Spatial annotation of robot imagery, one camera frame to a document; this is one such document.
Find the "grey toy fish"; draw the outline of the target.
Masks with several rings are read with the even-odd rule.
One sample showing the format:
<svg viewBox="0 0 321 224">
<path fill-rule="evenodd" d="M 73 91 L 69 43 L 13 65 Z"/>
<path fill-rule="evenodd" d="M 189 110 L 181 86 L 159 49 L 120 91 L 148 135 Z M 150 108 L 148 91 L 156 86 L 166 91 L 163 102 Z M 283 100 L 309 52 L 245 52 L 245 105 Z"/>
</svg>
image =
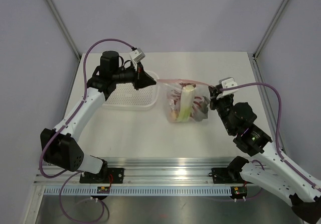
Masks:
<svg viewBox="0 0 321 224">
<path fill-rule="evenodd" d="M 196 96 L 193 102 L 194 112 L 193 118 L 197 122 L 201 122 L 208 118 L 208 105 L 210 101 L 206 96 Z"/>
</svg>

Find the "green toy leek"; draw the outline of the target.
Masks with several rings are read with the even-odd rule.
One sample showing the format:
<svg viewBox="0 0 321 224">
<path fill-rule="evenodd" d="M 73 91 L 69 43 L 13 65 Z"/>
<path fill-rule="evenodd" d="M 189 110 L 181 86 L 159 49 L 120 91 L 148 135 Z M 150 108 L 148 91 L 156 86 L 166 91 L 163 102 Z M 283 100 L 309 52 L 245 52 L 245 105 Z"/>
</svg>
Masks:
<svg viewBox="0 0 321 224">
<path fill-rule="evenodd" d="M 190 118 L 195 98 L 195 87 L 186 85 L 182 88 L 180 98 L 180 111 L 177 122 L 187 122 Z"/>
</svg>

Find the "white plastic basket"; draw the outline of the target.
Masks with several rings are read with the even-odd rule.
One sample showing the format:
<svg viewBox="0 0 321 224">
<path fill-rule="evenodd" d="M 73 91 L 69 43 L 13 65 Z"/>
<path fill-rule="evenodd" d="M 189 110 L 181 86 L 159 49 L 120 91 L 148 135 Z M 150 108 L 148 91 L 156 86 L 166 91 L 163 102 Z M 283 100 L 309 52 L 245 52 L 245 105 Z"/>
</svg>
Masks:
<svg viewBox="0 0 321 224">
<path fill-rule="evenodd" d="M 146 111 L 154 107 L 158 94 L 158 85 L 135 90 L 132 83 L 118 84 L 102 107 L 112 110 Z"/>
</svg>

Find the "clear zip top bag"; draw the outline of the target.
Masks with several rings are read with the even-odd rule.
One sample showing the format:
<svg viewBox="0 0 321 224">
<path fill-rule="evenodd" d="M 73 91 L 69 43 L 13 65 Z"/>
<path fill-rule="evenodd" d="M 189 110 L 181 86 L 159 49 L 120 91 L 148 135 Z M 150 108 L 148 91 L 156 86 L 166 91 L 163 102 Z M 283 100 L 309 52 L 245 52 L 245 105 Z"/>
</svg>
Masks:
<svg viewBox="0 0 321 224">
<path fill-rule="evenodd" d="M 210 85 L 189 79 L 159 79 L 170 123 L 202 122 L 208 118 Z"/>
</svg>

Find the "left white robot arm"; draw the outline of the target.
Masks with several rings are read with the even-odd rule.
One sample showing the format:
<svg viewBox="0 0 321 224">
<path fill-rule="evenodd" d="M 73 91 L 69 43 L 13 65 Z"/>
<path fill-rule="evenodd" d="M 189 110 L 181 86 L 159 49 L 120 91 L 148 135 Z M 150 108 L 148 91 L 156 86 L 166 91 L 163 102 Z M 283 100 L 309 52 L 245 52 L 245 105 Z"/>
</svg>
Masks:
<svg viewBox="0 0 321 224">
<path fill-rule="evenodd" d="M 145 57 L 143 51 L 134 48 L 129 56 L 131 64 L 125 67 L 119 64 L 118 52 L 103 52 L 92 77 L 85 81 L 84 94 L 75 107 L 53 129 L 43 129 L 39 170 L 44 177 L 50 178 L 43 170 L 43 162 L 47 162 L 63 168 L 64 172 L 90 174 L 98 183 L 110 178 L 107 162 L 86 155 L 78 141 L 94 113 L 108 100 L 117 85 L 131 83 L 136 90 L 156 85 L 156 80 L 145 72 L 141 63 Z"/>
</svg>

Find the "red toy lobster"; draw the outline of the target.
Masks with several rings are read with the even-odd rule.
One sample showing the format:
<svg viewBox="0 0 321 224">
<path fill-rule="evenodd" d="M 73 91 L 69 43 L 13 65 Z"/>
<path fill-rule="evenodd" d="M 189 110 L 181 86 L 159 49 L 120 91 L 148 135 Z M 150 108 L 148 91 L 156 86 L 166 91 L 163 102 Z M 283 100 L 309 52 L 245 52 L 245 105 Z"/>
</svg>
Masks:
<svg viewBox="0 0 321 224">
<path fill-rule="evenodd" d="M 169 113 L 174 122 L 186 122 L 190 118 L 203 117 L 209 104 L 206 86 L 192 82 L 177 81 L 167 85 Z"/>
</svg>

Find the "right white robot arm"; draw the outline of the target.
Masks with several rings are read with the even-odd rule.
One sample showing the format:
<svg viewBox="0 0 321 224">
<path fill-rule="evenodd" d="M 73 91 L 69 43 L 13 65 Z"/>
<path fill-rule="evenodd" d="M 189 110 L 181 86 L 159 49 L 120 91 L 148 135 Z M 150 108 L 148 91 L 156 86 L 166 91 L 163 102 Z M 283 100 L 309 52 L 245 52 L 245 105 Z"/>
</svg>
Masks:
<svg viewBox="0 0 321 224">
<path fill-rule="evenodd" d="M 306 223 L 320 220 L 320 180 L 304 171 L 279 147 L 279 138 L 271 139 L 254 124 L 257 116 L 249 103 L 234 103 L 236 83 L 209 86 L 210 109 L 216 110 L 237 148 L 274 173 L 260 171 L 246 158 L 237 156 L 228 166 L 228 177 L 254 183 L 286 202 Z"/>
</svg>

